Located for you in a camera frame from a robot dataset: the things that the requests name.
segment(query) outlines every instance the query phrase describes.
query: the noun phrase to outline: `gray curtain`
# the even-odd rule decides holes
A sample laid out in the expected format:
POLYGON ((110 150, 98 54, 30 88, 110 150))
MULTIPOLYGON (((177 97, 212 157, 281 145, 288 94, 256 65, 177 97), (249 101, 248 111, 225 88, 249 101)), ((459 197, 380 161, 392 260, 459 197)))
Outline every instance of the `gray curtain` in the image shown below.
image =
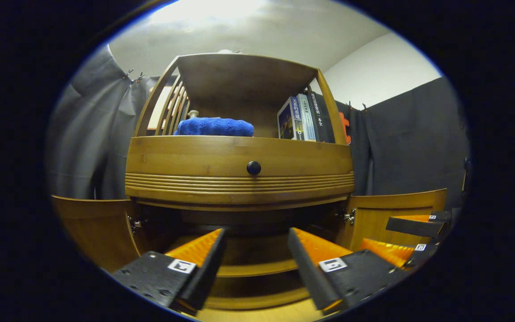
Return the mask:
POLYGON ((372 191, 366 192, 447 188, 446 209, 459 207, 464 157, 469 155, 459 110, 456 94, 441 77, 361 112, 372 159, 372 191))
POLYGON ((47 129, 51 194, 125 199, 128 144, 157 77, 125 77, 108 45, 82 65, 65 87, 47 129))

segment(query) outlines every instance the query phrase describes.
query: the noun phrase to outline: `white ceiling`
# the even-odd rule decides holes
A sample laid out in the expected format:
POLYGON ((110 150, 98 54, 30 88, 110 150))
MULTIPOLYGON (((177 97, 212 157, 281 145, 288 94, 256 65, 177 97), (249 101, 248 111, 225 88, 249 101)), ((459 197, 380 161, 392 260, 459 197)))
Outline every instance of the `white ceiling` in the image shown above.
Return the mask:
POLYGON ((378 22, 331 0, 179 0, 110 41, 120 67, 161 75, 177 55, 221 49, 287 59, 327 71, 388 33, 378 22))

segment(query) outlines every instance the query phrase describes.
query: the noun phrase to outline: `black knob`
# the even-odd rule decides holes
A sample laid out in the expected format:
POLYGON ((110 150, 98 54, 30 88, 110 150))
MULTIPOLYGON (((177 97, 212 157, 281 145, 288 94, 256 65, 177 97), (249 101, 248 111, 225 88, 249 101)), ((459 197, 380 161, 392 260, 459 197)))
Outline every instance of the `black knob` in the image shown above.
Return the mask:
POLYGON ((248 173, 257 175, 262 170, 262 166, 257 161, 251 161, 247 167, 248 173))

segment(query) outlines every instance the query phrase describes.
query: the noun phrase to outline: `drawer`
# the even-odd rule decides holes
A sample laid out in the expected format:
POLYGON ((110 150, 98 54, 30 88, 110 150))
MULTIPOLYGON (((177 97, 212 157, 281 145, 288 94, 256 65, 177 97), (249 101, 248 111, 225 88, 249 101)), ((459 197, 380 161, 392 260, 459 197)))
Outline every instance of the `drawer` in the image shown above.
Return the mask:
POLYGON ((131 139, 125 187, 128 196, 174 208, 292 208, 345 199, 354 191, 352 170, 348 145, 264 137, 142 136, 131 139))

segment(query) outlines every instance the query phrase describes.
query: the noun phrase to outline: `blue towel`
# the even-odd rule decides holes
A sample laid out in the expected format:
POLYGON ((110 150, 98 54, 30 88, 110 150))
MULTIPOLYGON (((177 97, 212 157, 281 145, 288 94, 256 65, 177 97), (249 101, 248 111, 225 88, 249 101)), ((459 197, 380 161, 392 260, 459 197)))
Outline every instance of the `blue towel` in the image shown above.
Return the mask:
POLYGON ((180 121, 174 135, 253 136, 253 126, 241 120, 193 118, 180 121))

